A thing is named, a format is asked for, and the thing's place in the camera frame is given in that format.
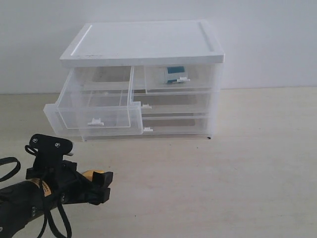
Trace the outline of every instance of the white wall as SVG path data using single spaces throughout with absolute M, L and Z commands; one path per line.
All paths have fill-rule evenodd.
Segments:
M 0 93 L 59 92 L 59 56 L 86 22 L 207 18 L 223 88 L 317 85 L 316 0 L 2 0 Z

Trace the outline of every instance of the white lid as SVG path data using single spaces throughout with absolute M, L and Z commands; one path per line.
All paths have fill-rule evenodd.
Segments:
M 205 20 L 86 24 L 60 57 L 66 67 L 221 63 Z

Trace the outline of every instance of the screw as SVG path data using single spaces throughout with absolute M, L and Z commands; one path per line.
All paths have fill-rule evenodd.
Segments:
M 36 207 L 32 207 L 32 217 L 35 217 L 36 214 Z
M 61 201 L 62 203 L 64 203 L 64 201 L 65 201 L 65 193 L 62 193 L 62 194 L 61 194 L 60 201 Z

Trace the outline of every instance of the plastic drawer organizer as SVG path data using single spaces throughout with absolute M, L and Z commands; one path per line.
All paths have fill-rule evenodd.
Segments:
M 60 59 L 70 73 L 44 108 L 57 135 L 214 132 L 224 52 L 206 21 L 86 24 Z

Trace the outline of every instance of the wooden table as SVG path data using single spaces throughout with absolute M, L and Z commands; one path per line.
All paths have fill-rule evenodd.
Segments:
M 2 187 L 32 166 L 29 138 L 53 134 L 42 110 L 56 98 L 0 96 L 0 157 L 22 162 Z M 79 170 L 113 171 L 114 181 L 106 204 L 65 206 L 73 237 L 317 237 L 317 88 L 223 90 L 217 131 L 212 140 L 74 139 Z M 15 237 L 35 238 L 42 222 Z

